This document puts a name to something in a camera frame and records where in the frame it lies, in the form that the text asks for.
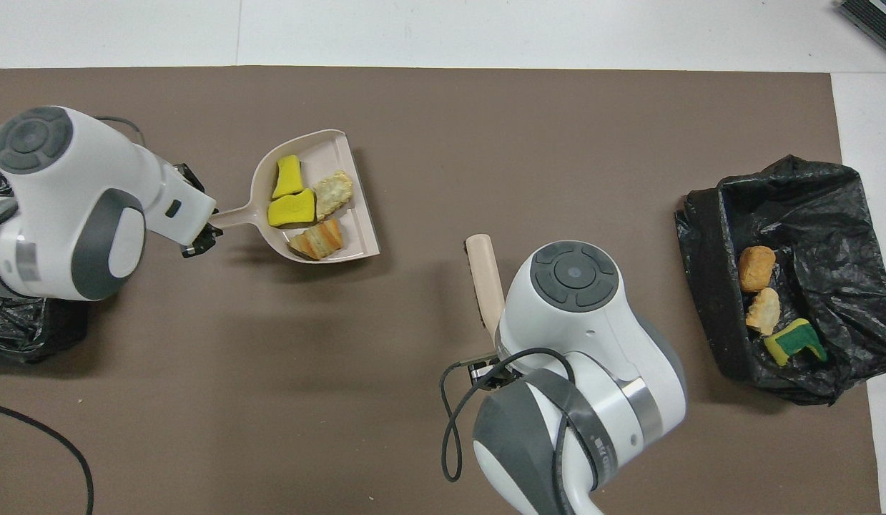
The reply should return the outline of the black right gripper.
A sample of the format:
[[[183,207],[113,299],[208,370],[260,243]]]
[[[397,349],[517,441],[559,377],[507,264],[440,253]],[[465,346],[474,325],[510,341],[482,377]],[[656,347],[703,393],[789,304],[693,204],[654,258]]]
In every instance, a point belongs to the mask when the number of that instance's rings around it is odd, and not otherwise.
[[[471,385],[482,391],[494,391],[511,384],[518,378],[518,373],[508,366],[500,366],[501,359],[497,355],[483,355],[468,360],[468,377]]]

